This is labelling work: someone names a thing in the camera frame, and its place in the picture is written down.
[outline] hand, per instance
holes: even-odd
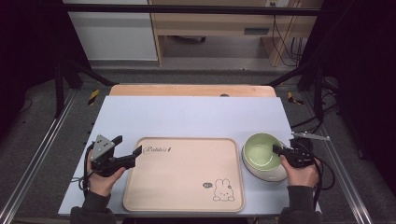
[[[87,161],[87,171],[91,170],[91,161]],[[111,175],[109,177],[102,177],[97,174],[92,174],[89,178],[90,181],[90,191],[94,192],[96,194],[99,194],[101,196],[107,197],[111,190],[113,189],[113,185],[116,183],[118,179],[122,176],[122,174],[125,172],[125,168],[121,167],[114,175]]]
[[[313,188],[318,183],[318,170],[314,164],[305,168],[294,168],[283,155],[280,156],[280,163],[288,174],[289,186],[307,186]]]

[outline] cartoon bunny illustration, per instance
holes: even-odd
[[[230,185],[229,179],[218,179],[216,180],[215,197],[213,201],[233,202],[233,188]]]

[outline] gray carpet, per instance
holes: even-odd
[[[265,74],[249,71],[102,71],[101,75],[120,83],[194,83],[194,84],[262,84],[278,77],[279,73]],[[46,159],[42,163],[36,177],[29,188],[16,217],[59,217],[58,209],[63,200],[63,193],[73,177],[75,167],[85,148],[92,125],[100,110],[101,103],[110,88],[84,77],[85,84],[78,91],[64,124],[53,142]],[[24,169],[33,158],[41,140],[55,114],[54,84],[52,81],[30,89],[26,97],[32,105],[15,120],[7,138],[1,143],[0,169],[6,175],[0,179],[0,205],[4,206],[10,194],[17,186]],[[93,90],[100,93],[93,105],[87,105]],[[293,91],[296,100],[302,100],[299,92]],[[297,105],[288,101],[288,92],[276,89],[281,97],[290,125],[311,118],[307,105]],[[335,103],[329,95],[324,98],[326,106]],[[307,124],[295,130],[306,130],[314,126]],[[356,146],[351,140],[342,118],[333,110],[325,117],[324,128],[332,138],[337,153],[353,179],[359,194],[369,211],[374,223],[395,223],[396,201],[375,166],[369,161],[362,161],[357,156]],[[315,153],[327,160],[326,148],[314,141]],[[325,175],[325,183],[330,182],[329,173]],[[322,191],[319,204],[326,223],[356,223],[345,194],[337,182],[333,189]],[[273,217],[261,218],[261,223],[275,223]]]

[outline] wooden tray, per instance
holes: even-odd
[[[123,204],[129,211],[237,212],[244,194],[228,138],[142,138]]]

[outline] black curtain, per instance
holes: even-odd
[[[53,79],[59,61],[91,67],[65,11],[43,11],[33,0],[1,1],[0,31],[1,139],[18,116],[26,91]],[[79,80],[76,70],[66,67],[63,72],[67,80]]]
[[[326,1],[327,7],[346,4]],[[339,83],[338,103],[363,158],[372,160],[396,195],[396,2],[355,0],[320,55],[325,77]],[[317,22],[305,58],[337,20]]]

